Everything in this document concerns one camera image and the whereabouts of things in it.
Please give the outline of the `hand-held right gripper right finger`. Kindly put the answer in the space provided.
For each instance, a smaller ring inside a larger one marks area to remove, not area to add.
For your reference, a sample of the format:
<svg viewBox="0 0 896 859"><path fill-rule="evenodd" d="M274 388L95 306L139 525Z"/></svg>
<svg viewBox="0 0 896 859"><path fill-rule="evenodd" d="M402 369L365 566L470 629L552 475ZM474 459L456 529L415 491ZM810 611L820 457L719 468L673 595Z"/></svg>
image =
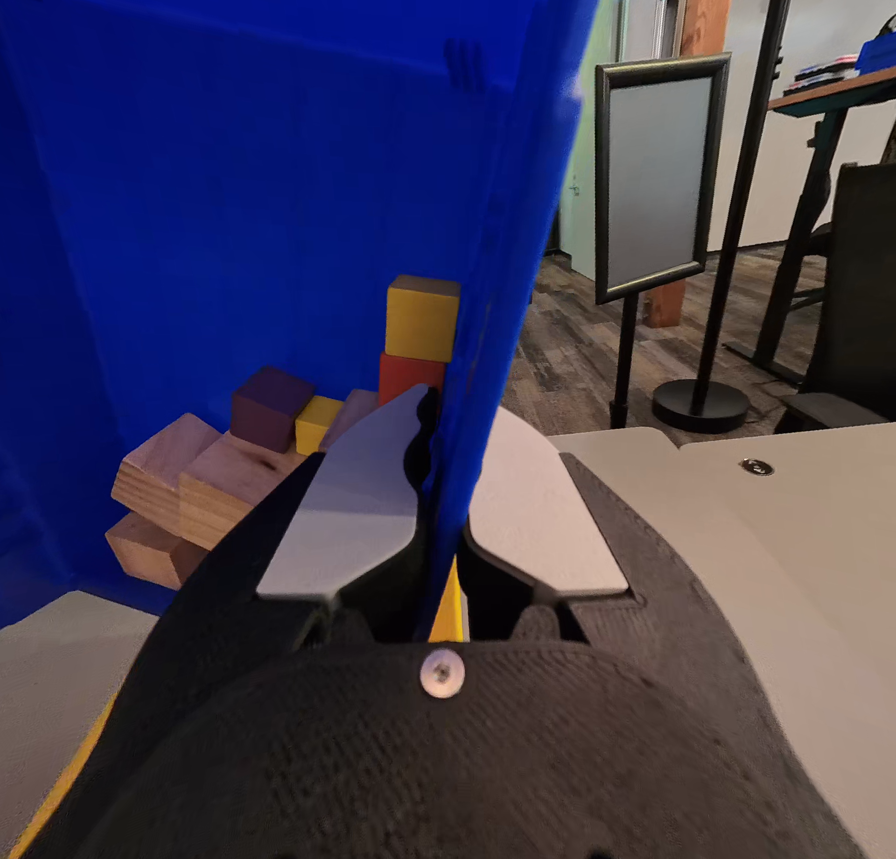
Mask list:
<svg viewBox="0 0 896 859"><path fill-rule="evenodd" d="M629 590L561 453L503 407L462 530L458 575L474 641L509 638L530 606Z"/></svg>

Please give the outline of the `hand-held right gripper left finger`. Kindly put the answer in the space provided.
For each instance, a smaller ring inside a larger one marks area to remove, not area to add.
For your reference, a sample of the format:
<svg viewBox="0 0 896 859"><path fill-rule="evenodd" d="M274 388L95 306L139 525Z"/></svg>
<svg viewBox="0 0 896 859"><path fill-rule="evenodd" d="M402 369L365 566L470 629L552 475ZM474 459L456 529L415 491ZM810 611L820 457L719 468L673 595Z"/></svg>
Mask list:
<svg viewBox="0 0 896 859"><path fill-rule="evenodd" d="M423 485L440 404L418 384L326 451L256 594L361 613L378 641L408 641L427 583Z"/></svg>

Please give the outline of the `yellow plastic box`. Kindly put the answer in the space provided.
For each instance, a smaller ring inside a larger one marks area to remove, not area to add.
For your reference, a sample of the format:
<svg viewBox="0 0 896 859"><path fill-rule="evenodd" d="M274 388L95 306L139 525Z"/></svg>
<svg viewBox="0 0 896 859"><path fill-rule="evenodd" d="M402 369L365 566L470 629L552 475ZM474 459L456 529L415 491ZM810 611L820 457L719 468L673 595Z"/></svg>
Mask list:
<svg viewBox="0 0 896 859"><path fill-rule="evenodd" d="M447 575L428 640L430 642L469 641L466 596L460 584L457 560L453 560ZM6 857L23 857L31 843L55 813L63 798L69 793L73 783L84 769L88 758L95 749L117 697L118 694L114 692L106 702L106 705L87 730L83 741L81 741L73 753L73 757L60 772L59 777L50 788L43 802L33 813L28 824L19 832L16 842L11 847L9 853L6 854Z"/></svg>

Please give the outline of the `pile of wooden cubes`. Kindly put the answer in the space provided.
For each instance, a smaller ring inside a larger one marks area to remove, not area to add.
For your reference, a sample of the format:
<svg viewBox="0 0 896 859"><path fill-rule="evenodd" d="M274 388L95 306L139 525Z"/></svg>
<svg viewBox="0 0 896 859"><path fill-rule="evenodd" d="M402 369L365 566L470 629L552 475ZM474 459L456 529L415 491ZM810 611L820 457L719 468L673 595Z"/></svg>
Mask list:
<svg viewBox="0 0 896 859"><path fill-rule="evenodd" d="M461 302L452 281L400 275L387 291L379 391L344 401L265 366L233 394L230 428L185 414L125 456L112 498L128 514L106 532L125 574L177 589L249 512L349 427L408 389L439 394Z"/></svg>

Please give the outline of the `blue plastic box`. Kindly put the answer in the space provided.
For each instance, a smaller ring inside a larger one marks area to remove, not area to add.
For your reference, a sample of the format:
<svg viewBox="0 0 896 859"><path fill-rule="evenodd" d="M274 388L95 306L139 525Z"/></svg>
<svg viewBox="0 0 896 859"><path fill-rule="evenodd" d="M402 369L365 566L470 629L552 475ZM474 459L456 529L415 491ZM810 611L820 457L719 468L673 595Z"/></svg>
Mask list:
<svg viewBox="0 0 896 859"><path fill-rule="evenodd" d="M2 626L77 587L123 456L265 364L373 388L398 275L462 287L447 572L558 206L599 0L1 0Z"/></svg>

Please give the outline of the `black pole stand round base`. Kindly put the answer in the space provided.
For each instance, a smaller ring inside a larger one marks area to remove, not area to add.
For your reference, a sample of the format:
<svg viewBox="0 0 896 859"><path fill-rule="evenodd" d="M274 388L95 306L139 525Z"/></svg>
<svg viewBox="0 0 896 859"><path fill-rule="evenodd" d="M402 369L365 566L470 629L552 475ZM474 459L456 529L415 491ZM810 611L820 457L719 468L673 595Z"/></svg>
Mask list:
<svg viewBox="0 0 896 859"><path fill-rule="evenodd" d="M732 432L744 424L750 408L750 402L741 390L713 380L711 374L721 339L770 93L778 76L790 1L769 0L767 6L697 375L693 380L674 380L661 385L652 398L652 411L660 422L690 433Z"/></svg>

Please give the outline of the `white door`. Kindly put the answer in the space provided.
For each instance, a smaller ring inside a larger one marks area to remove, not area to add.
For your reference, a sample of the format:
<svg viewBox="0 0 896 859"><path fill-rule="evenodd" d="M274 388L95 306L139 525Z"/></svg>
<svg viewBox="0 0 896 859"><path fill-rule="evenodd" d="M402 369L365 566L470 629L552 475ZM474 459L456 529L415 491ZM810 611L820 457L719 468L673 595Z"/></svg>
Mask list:
<svg viewBox="0 0 896 859"><path fill-rule="evenodd" d="M559 204L559 246L573 271L595 274L595 69L618 59L625 0L599 0L577 75L579 124Z"/></svg>

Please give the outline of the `black framed sign stand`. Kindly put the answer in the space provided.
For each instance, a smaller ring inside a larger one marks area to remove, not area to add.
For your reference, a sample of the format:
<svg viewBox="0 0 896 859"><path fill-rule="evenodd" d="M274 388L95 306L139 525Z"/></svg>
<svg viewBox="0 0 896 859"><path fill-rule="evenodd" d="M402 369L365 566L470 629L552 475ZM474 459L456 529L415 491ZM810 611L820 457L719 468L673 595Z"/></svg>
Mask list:
<svg viewBox="0 0 896 859"><path fill-rule="evenodd" d="M610 427L625 427L641 295L706 267L730 54L595 68L595 303L622 300Z"/></svg>

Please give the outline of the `wooden standing desk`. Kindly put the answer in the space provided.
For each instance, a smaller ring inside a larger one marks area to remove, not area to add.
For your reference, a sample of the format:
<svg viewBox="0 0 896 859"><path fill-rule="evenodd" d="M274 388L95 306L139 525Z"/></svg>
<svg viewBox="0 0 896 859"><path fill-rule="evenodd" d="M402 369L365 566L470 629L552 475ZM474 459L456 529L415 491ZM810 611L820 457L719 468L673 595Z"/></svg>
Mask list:
<svg viewBox="0 0 896 859"><path fill-rule="evenodd" d="M735 341L723 347L748 361L758 370L776 380L798 386L803 374L778 363L778 350L788 315L807 305L807 300L795 302L798 280L804 257L809 253L812 229L817 224L823 207L831 195L831 172L847 113L857 107L893 100L895 96L895 68L831 82L811 89L802 89L769 102L771 112L792 118L819 116L812 139L813 149L802 193L799 197L788 239L778 264L756 347L751 349Z"/></svg>

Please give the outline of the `wooden pillar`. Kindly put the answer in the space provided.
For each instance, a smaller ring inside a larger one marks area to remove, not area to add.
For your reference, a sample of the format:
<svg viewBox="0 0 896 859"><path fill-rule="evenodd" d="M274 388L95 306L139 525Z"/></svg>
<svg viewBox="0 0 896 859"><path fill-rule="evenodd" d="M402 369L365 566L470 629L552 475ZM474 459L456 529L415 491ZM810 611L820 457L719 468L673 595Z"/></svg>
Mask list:
<svg viewBox="0 0 896 859"><path fill-rule="evenodd" d="M732 0L686 0L681 16L679 54L684 57L722 53ZM650 328L677 327L686 296L686 280L650 290L644 299L643 323Z"/></svg>

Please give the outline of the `small blue bin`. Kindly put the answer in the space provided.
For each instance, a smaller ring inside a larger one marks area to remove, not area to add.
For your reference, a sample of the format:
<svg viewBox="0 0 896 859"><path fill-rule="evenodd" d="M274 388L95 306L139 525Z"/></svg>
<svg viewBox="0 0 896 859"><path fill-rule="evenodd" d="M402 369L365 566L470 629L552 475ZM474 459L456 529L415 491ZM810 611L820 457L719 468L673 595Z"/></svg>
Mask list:
<svg viewBox="0 0 896 859"><path fill-rule="evenodd" d="M895 15L887 20L879 34L865 42L857 56L855 69L860 77L895 66Z"/></svg>

